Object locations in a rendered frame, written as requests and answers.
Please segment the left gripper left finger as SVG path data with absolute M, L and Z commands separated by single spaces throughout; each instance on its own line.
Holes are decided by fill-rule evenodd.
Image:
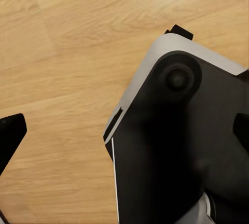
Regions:
M 0 174 L 27 133 L 24 115 L 0 118 Z

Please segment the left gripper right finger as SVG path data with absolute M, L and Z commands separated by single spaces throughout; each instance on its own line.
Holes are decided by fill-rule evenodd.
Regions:
M 249 155 L 249 115 L 237 113 L 232 131 Z

